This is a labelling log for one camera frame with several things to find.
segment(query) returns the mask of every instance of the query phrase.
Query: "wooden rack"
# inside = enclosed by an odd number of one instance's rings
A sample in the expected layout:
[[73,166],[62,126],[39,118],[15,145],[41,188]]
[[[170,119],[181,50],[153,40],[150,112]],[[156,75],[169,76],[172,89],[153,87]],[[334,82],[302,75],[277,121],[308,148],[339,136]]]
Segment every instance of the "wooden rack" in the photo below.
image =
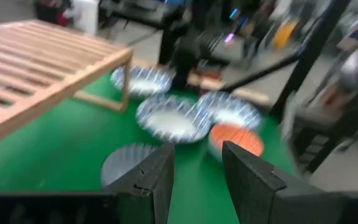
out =
[[[124,111],[132,53],[41,21],[0,24],[0,139],[71,96]],[[121,102],[79,92],[122,65]]]

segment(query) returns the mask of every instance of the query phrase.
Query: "bowl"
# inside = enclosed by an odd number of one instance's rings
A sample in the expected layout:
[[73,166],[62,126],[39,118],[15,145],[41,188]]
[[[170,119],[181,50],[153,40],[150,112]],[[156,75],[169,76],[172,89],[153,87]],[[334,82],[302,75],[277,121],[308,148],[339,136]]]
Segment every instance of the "bowl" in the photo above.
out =
[[[135,66],[130,70],[129,96],[146,98],[155,94],[166,93],[172,84],[173,75],[162,69]],[[124,67],[113,71],[110,81],[118,89],[124,86]]]
[[222,162],[224,141],[233,142],[256,156],[261,156],[264,151],[263,142],[251,130],[231,124],[215,124],[208,136],[208,151],[219,162]]
[[185,98],[152,96],[136,110],[139,126],[153,137],[174,143],[189,144],[203,139],[211,128],[209,113]]
[[216,124],[234,124],[247,129],[255,129],[262,117],[250,103],[236,96],[221,91],[211,91],[197,102],[197,106],[211,113]]
[[136,143],[115,150],[103,162],[101,171],[102,187],[107,187],[122,177],[156,149],[156,146]]

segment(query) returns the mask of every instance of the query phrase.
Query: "purple light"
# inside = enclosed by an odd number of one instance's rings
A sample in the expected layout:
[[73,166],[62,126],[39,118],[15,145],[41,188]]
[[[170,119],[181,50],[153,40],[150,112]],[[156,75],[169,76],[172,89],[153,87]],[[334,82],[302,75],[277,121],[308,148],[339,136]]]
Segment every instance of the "purple light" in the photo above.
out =
[[226,40],[224,40],[224,42],[225,42],[225,43],[230,42],[230,40],[232,40],[233,37],[234,37],[234,34],[229,34],[229,35],[227,35]]

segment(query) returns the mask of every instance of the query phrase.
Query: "orange bowl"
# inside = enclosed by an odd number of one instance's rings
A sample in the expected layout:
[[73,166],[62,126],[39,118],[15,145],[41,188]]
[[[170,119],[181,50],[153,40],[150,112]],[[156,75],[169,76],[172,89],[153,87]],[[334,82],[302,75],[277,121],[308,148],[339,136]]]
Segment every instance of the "orange bowl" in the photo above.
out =
[[220,161],[224,141],[231,141],[256,156],[262,155],[264,151],[263,142],[252,131],[231,124],[215,124],[209,133],[208,149]]

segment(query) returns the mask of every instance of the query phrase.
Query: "black pole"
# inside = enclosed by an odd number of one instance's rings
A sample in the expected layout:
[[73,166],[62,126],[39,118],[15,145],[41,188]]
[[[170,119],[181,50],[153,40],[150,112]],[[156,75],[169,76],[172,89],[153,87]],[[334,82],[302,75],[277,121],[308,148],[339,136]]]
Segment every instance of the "black pole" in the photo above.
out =
[[320,55],[325,41],[328,39],[331,31],[335,28],[350,1],[351,0],[332,0],[324,12],[324,16],[321,18],[320,24],[312,33],[305,50],[300,55],[298,64],[292,71],[292,74],[278,97],[277,102],[273,105],[270,115],[274,116],[277,121],[281,122],[285,102],[288,96],[293,91],[298,91],[301,87],[311,67]]
[[254,73],[252,75],[249,75],[247,78],[244,78],[236,83],[233,83],[231,85],[228,86],[224,86],[222,87],[222,89],[220,91],[225,91],[225,92],[232,92],[234,91],[236,88],[240,88],[250,82],[253,82],[259,78],[262,78],[266,75],[269,75],[283,67],[289,66],[293,63],[295,63],[297,60],[299,59],[299,53],[293,54],[279,62],[277,62],[276,64],[270,66],[269,68],[265,68],[262,71],[259,71],[257,73]]

